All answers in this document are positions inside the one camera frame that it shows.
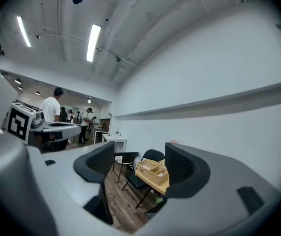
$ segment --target green object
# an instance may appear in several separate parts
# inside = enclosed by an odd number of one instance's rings
[[[156,204],[160,204],[161,202],[163,202],[163,198],[156,198]]]

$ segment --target fluorescent ceiling light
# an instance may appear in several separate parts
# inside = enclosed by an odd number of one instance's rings
[[[87,61],[90,62],[93,61],[95,46],[96,46],[97,38],[99,37],[100,30],[101,30],[101,26],[92,25],[89,43],[88,43]]]
[[[23,22],[22,22],[22,17],[17,17],[18,19],[18,23],[19,23],[19,27],[20,27],[20,30],[21,30],[21,33],[22,33],[22,36],[27,44],[28,47],[31,47],[31,44],[30,44],[30,41],[28,39],[28,36],[27,36],[27,33],[26,33],[26,30],[24,29],[24,25],[23,25]]]

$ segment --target wooden floor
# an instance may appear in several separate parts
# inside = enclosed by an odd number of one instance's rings
[[[149,221],[145,212],[156,206],[155,197],[158,197],[158,193],[150,192],[136,209],[137,204],[148,189],[139,191],[128,184],[122,191],[123,186],[126,184],[125,172],[127,167],[123,168],[120,182],[117,184],[119,170],[120,166],[115,165],[114,171],[111,169],[105,179],[107,203],[113,217],[113,227],[132,234]]]

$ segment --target wooden box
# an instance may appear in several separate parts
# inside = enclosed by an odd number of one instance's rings
[[[156,185],[162,185],[169,178],[168,171],[155,161],[144,160],[137,163],[137,165],[137,170]]]

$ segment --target black pants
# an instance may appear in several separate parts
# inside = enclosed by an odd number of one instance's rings
[[[86,142],[87,141],[87,138],[86,138],[86,130],[87,130],[87,127],[88,126],[83,126],[81,127],[81,133],[79,135],[79,143],[82,142],[82,139],[83,139],[83,142]]]

